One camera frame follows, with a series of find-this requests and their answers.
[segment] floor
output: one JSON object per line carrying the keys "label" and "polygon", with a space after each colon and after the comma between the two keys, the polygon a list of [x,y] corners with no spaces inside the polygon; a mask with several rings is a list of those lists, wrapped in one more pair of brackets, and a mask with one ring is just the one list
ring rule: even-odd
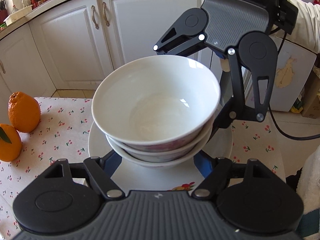
{"label": "floor", "polygon": [[[93,98],[95,90],[57,90],[52,97]],[[292,136],[310,136],[320,134],[320,119],[302,117],[291,112],[273,112],[279,127]],[[320,138],[311,141],[294,141],[277,131],[278,144],[282,153],[285,175],[296,174],[305,160],[320,145]]]}

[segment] metal handle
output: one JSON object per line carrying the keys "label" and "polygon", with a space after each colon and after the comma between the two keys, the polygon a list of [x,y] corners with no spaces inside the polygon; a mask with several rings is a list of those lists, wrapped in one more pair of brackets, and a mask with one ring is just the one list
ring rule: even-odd
{"label": "metal handle", "polygon": [[106,5],[105,2],[103,2],[102,5],[103,5],[103,18],[104,18],[104,20],[105,20],[105,22],[106,22],[107,27],[109,27],[109,26],[110,26],[110,23],[108,22],[107,14],[106,14],[106,7],[107,7],[107,5]]}
{"label": "metal handle", "polygon": [[2,61],[1,61],[1,60],[0,60],[0,66],[1,66],[1,68],[2,68],[2,72],[5,74],[4,66],[3,66],[3,64],[2,64]]}
{"label": "metal handle", "polygon": [[91,6],[91,10],[92,10],[92,21],[94,23],[94,25],[96,26],[96,29],[99,29],[99,25],[96,22],[96,19],[94,18],[94,5]]}

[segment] scissors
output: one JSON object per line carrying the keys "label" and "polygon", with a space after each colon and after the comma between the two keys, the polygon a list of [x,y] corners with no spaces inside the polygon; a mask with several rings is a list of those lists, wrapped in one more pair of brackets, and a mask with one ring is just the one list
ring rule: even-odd
{"label": "scissors", "polygon": [[0,11],[2,11],[2,10],[5,9],[5,5],[6,5],[5,0],[1,0],[1,1],[0,1]]}

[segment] white bowl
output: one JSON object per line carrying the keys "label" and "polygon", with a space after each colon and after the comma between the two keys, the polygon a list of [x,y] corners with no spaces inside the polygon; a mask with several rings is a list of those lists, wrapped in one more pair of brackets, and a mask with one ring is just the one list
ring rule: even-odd
{"label": "white bowl", "polygon": [[108,140],[108,143],[111,145],[111,147],[115,150],[116,153],[118,153],[122,158],[125,158],[126,160],[128,160],[132,163],[135,163],[135,164],[138,164],[142,167],[146,167],[146,168],[150,168],[150,169],[166,169],[166,168],[171,168],[173,166],[176,166],[180,163],[183,163],[186,160],[192,158],[194,155],[196,155],[209,140],[211,132],[212,132],[212,127],[210,128],[208,133],[202,138],[202,140],[200,142],[198,142],[194,146],[194,148],[190,152],[188,152],[186,155],[184,155],[183,157],[181,157],[179,159],[176,159],[176,160],[173,160],[170,162],[165,162],[165,163],[152,163],[152,162],[145,162],[145,161],[138,160],[138,159],[132,157],[130,154],[128,154],[124,149],[122,149],[121,147],[116,145],[114,143],[114,141],[111,140],[111,138],[109,136],[107,136],[107,140]]}
{"label": "white bowl", "polygon": [[169,151],[192,141],[220,100],[214,74],[173,55],[129,62],[111,73],[92,100],[92,116],[106,135],[141,151]]}
{"label": "white bowl", "polygon": [[166,151],[166,152],[143,152],[139,151],[133,148],[130,148],[126,144],[117,141],[116,139],[113,139],[109,137],[116,145],[124,149],[127,153],[129,153],[131,156],[135,157],[136,159],[145,161],[145,162],[152,162],[152,163],[163,163],[163,162],[169,162],[173,161],[175,159],[178,159],[182,157],[183,155],[187,154],[191,151],[191,149],[199,142],[201,139],[207,135],[208,131],[212,129],[212,124],[215,119],[216,114],[214,114],[208,122],[206,122],[201,129],[200,133],[197,135],[197,137],[192,140],[187,145],[172,150],[172,151]]}

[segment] white sleeve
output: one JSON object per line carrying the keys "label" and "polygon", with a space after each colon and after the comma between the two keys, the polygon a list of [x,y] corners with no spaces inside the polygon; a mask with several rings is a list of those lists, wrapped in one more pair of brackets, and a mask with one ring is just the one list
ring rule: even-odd
{"label": "white sleeve", "polygon": [[[294,42],[314,53],[320,53],[320,5],[313,5],[302,0],[289,0],[298,9],[295,28],[287,40]],[[272,36],[283,37],[284,31],[279,31]]]}

